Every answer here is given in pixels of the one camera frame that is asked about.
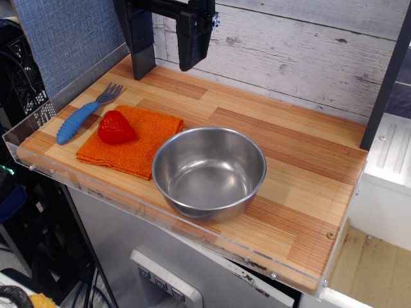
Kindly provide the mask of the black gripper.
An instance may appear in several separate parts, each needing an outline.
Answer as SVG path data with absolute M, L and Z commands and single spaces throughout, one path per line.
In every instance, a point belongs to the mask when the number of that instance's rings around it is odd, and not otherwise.
M 122 1 L 114 9 L 128 48 L 139 53 L 154 43 L 152 13 L 176 19 L 179 67 L 188 71 L 208 52 L 212 28 L 220 26 L 215 1 Z

